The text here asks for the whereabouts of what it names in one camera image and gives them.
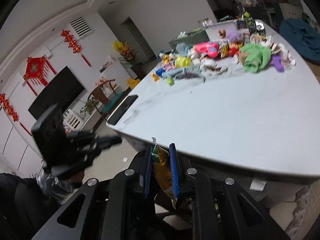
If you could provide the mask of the green cloth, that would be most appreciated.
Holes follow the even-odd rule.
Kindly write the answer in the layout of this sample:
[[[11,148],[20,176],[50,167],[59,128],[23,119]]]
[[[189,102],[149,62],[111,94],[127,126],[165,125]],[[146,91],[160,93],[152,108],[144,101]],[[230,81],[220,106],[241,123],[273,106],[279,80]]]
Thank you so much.
[[[242,46],[239,51],[248,54],[243,63],[243,69],[246,72],[260,72],[271,59],[271,49],[257,43],[248,43]]]

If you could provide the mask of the yellow potty stool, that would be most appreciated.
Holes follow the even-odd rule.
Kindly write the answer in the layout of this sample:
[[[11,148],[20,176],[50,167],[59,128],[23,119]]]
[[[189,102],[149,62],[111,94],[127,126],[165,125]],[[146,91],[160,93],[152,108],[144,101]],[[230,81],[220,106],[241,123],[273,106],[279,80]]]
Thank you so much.
[[[140,83],[140,79],[129,78],[126,82],[130,89],[133,90]]]

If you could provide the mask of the white wall air vent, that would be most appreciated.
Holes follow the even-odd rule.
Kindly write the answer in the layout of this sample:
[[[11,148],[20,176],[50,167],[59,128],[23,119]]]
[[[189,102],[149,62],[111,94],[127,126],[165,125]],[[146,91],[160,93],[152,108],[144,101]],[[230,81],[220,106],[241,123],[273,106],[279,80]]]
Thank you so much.
[[[84,38],[93,31],[83,17],[76,18],[69,24],[78,39]]]

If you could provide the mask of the yellow snack wrapper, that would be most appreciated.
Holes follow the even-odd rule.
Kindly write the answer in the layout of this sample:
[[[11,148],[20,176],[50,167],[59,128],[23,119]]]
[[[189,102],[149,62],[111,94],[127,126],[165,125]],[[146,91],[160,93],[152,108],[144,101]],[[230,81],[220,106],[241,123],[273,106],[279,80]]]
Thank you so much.
[[[151,152],[151,159],[155,178],[162,191],[171,200],[172,207],[176,208],[177,198],[174,197],[172,187],[169,152],[157,144],[155,137],[152,137],[152,143],[154,147]]]

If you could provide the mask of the purple toy gun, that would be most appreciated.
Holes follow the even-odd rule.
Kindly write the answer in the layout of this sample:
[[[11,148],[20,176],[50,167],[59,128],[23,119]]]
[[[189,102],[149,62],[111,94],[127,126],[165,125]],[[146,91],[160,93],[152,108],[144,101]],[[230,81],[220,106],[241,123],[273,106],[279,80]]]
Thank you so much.
[[[272,66],[274,66],[278,72],[281,72],[281,73],[284,72],[284,66],[281,62],[281,56],[272,55],[271,60],[270,60],[270,64]]]

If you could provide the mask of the purple plush toy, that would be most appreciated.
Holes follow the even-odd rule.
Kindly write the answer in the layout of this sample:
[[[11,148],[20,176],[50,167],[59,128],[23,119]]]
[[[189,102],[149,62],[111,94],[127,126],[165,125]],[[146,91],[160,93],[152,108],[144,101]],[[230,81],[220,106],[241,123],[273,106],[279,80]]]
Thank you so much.
[[[229,43],[239,43],[242,41],[242,34],[237,30],[227,30],[226,38]]]

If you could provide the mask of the black wall television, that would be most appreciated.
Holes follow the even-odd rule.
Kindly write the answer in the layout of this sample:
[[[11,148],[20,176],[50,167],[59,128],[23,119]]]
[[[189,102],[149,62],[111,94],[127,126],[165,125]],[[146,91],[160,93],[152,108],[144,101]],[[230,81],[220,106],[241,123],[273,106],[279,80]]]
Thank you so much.
[[[58,104],[64,113],[85,90],[68,66],[65,66],[49,83],[28,108],[37,120],[50,106]]]

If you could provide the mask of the blue bean bag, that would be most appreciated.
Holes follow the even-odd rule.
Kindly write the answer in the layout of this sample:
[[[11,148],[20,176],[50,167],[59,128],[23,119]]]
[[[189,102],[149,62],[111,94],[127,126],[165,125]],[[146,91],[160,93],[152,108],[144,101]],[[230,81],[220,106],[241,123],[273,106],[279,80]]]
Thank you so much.
[[[301,19],[288,18],[281,22],[279,34],[303,59],[319,64],[319,33],[310,24]]]

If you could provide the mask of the black phone on table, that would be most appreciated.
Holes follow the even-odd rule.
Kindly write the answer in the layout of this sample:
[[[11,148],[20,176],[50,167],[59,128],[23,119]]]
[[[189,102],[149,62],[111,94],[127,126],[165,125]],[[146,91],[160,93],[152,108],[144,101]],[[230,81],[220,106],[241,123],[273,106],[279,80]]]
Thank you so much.
[[[128,96],[114,111],[114,113],[108,118],[107,123],[110,125],[116,125],[122,116],[127,112],[131,105],[138,99],[138,95]]]

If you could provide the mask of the green storage box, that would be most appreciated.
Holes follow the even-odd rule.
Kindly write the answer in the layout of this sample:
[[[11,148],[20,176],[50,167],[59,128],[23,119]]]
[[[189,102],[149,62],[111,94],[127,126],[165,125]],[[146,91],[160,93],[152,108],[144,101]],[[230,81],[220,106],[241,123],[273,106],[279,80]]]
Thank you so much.
[[[188,33],[182,32],[180,35],[178,35],[178,37],[169,41],[169,44],[172,49],[176,49],[176,46],[181,43],[184,43],[187,46],[194,46],[195,44],[208,42],[208,41],[209,41],[209,37],[206,33],[206,30],[199,28]]]

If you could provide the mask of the red square Chinese knot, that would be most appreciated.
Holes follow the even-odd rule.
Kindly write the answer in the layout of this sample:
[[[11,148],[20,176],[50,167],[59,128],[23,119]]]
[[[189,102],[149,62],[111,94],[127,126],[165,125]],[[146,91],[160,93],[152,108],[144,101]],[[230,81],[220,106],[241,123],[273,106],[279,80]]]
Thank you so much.
[[[48,77],[49,71],[54,75],[57,74],[45,55],[42,57],[27,58],[27,66],[23,79],[35,96],[37,96],[37,92],[34,86],[43,85],[46,87],[48,85],[46,78]]]

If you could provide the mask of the white storage box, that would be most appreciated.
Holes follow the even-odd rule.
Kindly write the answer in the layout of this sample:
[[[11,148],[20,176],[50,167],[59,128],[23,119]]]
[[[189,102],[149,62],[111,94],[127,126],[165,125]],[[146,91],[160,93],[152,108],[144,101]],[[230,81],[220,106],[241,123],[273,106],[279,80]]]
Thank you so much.
[[[213,25],[206,28],[206,33],[209,37],[209,41],[214,42],[220,39],[227,39],[226,38],[227,30],[238,31],[238,25],[235,20],[213,23]]]

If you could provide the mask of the yellow flower plant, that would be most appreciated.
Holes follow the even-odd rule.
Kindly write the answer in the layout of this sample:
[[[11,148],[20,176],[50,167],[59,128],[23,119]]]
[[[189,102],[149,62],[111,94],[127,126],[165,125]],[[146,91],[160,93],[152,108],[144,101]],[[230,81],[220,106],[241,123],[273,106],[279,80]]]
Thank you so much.
[[[121,64],[135,65],[136,64],[136,50],[132,49],[126,42],[114,41],[113,48],[120,54],[118,59]]]

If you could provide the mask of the pink toy water gun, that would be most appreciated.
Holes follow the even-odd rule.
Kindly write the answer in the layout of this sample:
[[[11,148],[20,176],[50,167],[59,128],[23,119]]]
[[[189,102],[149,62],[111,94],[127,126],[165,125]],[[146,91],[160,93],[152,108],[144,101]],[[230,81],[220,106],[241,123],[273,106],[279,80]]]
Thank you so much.
[[[216,58],[219,54],[219,44],[208,41],[199,43],[193,46],[193,49],[198,53],[206,54],[209,58]]]

